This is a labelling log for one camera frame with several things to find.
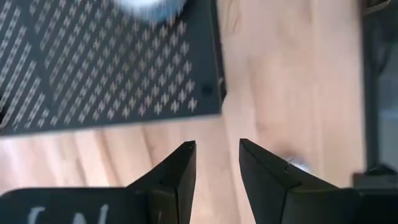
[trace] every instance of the wooden table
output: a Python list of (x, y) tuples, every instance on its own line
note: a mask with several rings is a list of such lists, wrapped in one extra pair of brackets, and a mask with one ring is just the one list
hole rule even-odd
[(127, 185), (196, 140), (191, 223), (254, 223), (239, 138), (297, 156), (347, 186), (364, 164), (355, 0), (219, 0), (228, 95), (223, 115), (0, 142), (0, 193), (35, 186)]

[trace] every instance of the wooden surface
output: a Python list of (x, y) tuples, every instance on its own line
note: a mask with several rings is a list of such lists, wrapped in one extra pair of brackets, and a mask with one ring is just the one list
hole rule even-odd
[(127, 185), (196, 140), (191, 223), (254, 223), (239, 138), (304, 159), (347, 186), (363, 166), (354, 0), (219, 0), (228, 95), (223, 115), (0, 141), (0, 193), (36, 186)]

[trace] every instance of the black perforated tray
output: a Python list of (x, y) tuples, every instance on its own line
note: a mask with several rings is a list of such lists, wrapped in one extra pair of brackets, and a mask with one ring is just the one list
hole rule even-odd
[(214, 0), (161, 24), (109, 0), (5, 0), (0, 36), (1, 135), (221, 111)]

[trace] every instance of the light wood grain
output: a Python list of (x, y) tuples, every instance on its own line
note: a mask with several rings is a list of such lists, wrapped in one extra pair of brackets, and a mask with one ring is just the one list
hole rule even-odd
[(239, 138), (301, 157), (348, 186), (363, 167), (359, 19), (354, 0), (219, 0), (223, 115), (0, 141), (0, 193), (127, 185), (197, 141), (192, 223), (254, 223)]

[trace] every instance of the perforated metal sheet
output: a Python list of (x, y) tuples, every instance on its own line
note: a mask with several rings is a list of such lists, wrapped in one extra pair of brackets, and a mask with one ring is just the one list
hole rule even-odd
[(214, 1), (143, 24), (109, 0), (6, 0), (0, 36), (0, 134), (221, 110)]

